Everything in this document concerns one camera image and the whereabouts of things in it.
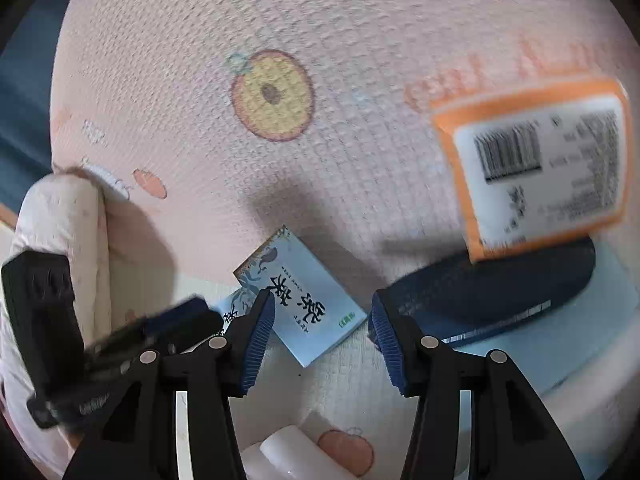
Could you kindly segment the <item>light blue tea box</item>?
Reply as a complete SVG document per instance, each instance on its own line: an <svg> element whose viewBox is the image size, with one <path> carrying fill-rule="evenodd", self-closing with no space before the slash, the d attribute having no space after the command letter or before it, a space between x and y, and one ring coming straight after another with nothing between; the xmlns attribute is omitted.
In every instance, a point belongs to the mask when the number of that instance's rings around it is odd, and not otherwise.
<svg viewBox="0 0 640 480"><path fill-rule="evenodd" d="M367 315L320 260L281 226L236 270L242 289L268 289L273 330L299 365L309 366L346 339Z"/></svg>
<svg viewBox="0 0 640 480"><path fill-rule="evenodd" d="M210 310L217 312L222 318L222 327L219 335L228 330L229 325L235 318L247 315L250 312L255 298L256 294L252 290L240 287L209 307Z"/></svg>

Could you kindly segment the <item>dark blue denim pouch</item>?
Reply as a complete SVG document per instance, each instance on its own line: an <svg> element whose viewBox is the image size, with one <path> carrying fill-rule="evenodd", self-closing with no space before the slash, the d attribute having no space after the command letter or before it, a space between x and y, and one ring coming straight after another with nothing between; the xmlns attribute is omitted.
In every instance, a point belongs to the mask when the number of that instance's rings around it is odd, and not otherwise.
<svg viewBox="0 0 640 480"><path fill-rule="evenodd" d="M379 289L372 307L412 318L451 347L497 336L576 298L596 266L590 237L472 263L458 252Z"/></svg>

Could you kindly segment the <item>white paper roll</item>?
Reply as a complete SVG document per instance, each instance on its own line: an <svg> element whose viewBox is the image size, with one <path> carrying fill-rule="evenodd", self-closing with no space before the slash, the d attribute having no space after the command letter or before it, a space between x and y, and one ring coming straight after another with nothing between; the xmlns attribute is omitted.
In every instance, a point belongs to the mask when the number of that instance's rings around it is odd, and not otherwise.
<svg viewBox="0 0 640 480"><path fill-rule="evenodd" d="M259 443L246 448L241 453L241 460L248 480L284 480L280 471L262 454Z"/></svg>
<svg viewBox="0 0 640 480"><path fill-rule="evenodd" d="M639 414L639 317L544 396L587 479L613 463Z"/></svg>
<svg viewBox="0 0 640 480"><path fill-rule="evenodd" d="M260 445L269 463L288 479L356 480L297 426L286 426Z"/></svg>

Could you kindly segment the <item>orange tissue pack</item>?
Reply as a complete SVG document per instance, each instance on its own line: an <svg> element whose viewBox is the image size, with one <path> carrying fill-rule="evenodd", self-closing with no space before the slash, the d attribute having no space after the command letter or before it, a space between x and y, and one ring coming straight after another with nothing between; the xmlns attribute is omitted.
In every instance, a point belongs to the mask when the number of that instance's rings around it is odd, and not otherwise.
<svg viewBox="0 0 640 480"><path fill-rule="evenodd" d="M472 261L570 242L622 220L628 93L603 75L555 78L434 110Z"/></svg>

